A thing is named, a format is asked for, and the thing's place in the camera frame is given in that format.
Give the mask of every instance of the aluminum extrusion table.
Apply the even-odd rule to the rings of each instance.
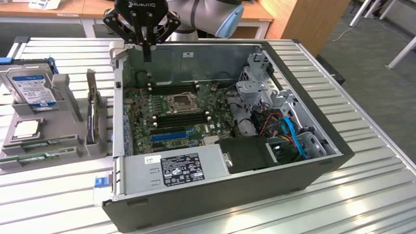
[[[87,68],[95,69],[98,87],[110,98],[113,116],[111,40],[31,38],[29,43],[14,45],[10,56],[54,57],[61,73],[70,74],[70,86],[78,98],[87,94]],[[415,164],[306,48],[291,40],[273,40],[271,44],[357,152],[355,157],[303,191],[135,233],[415,232]],[[5,87],[0,94],[0,137],[5,139],[14,109]],[[0,176],[0,233],[118,233],[102,207],[93,201],[94,178],[111,170],[111,161],[113,158],[106,157]]]

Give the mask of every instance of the green circuit board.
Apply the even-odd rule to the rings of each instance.
[[[219,138],[230,138],[231,135],[239,136],[238,128],[234,128],[235,118],[230,111],[230,106],[221,103],[215,105],[218,96],[225,92],[225,88],[215,92],[210,89],[213,83],[201,83],[197,93],[182,93],[175,95],[153,95],[153,92],[146,88],[127,88],[125,89],[125,105],[129,110],[133,149],[134,154],[147,154],[166,150],[189,148],[205,145],[203,139],[209,136],[219,136]],[[193,110],[183,110],[182,112],[174,110],[174,98],[193,99]],[[210,120],[207,123],[185,125],[187,132],[186,138],[170,140],[151,140],[151,130],[158,129],[154,125],[154,117],[163,117],[171,115],[182,115],[187,113],[206,113],[209,112]]]

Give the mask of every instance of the robotiq logo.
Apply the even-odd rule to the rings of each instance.
[[[157,7],[157,3],[137,3],[130,1],[130,7],[134,6],[146,6],[146,7]]]

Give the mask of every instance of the hard drive label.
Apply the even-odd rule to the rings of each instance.
[[[206,179],[198,153],[162,158],[161,165],[166,186]]]
[[[49,107],[57,104],[54,93],[46,87],[47,81],[43,76],[14,77],[13,79],[30,105]]]

